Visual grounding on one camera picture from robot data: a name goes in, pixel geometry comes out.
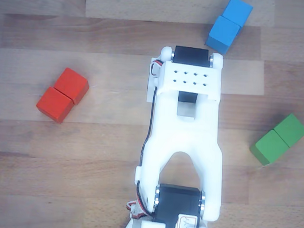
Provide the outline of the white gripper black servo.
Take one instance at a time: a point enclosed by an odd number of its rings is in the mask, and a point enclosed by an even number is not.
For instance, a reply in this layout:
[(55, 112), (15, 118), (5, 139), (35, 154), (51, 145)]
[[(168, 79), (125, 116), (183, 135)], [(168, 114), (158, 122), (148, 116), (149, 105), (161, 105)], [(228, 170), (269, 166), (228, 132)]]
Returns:
[(152, 103), (155, 87), (158, 85), (158, 77), (162, 61), (158, 57), (153, 57), (149, 66), (149, 77), (147, 85), (146, 101)]

